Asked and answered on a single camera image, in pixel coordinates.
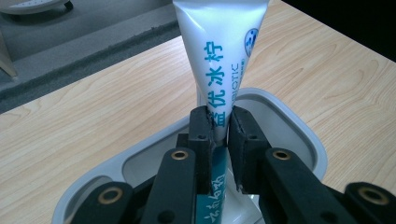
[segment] white tube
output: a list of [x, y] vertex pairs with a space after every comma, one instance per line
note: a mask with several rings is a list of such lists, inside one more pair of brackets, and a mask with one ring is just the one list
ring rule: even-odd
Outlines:
[[268, 0], [174, 0], [177, 19], [198, 89], [216, 123], [228, 121]]

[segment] squeezed tube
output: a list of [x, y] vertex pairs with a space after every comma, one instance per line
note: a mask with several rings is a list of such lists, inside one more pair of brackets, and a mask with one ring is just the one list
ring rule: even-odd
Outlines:
[[196, 223], [221, 223], [228, 122], [268, 0], [173, 0], [197, 89], [215, 124], [212, 195], [198, 195]]

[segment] black area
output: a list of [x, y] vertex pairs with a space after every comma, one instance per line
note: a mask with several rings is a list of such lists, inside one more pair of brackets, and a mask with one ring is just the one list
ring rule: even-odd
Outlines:
[[393, 1], [283, 1], [396, 62], [396, 7]]
[[115, 63], [135, 56], [147, 49], [180, 36], [177, 22], [153, 28], [141, 35], [110, 46], [78, 62], [54, 70], [27, 83], [0, 92], [0, 114], [34, 99], [56, 91], [66, 85], [88, 77]]

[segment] plastic tray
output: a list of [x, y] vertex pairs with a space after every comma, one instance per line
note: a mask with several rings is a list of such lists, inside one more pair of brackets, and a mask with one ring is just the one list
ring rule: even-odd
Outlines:
[[[267, 91], [246, 88], [239, 90], [235, 105], [253, 114], [273, 147], [294, 151], [318, 179], [323, 178], [327, 168], [323, 145], [279, 99]], [[52, 223], [67, 222], [89, 193], [106, 182], [122, 181], [135, 187], [156, 175], [165, 151], [174, 148], [177, 135], [187, 133], [188, 129], [189, 118], [186, 117], [90, 170], [64, 193], [55, 208]], [[227, 174], [222, 222], [263, 223], [258, 196], [237, 192], [231, 170], [229, 168]]]

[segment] wooden table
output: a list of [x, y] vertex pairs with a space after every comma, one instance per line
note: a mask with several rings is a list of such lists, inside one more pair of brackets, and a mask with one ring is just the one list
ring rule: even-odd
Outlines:
[[[321, 139], [324, 184], [396, 194], [396, 64], [274, 0], [242, 87], [280, 98]], [[0, 220], [50, 223], [80, 176], [195, 107], [180, 37], [0, 115]]]

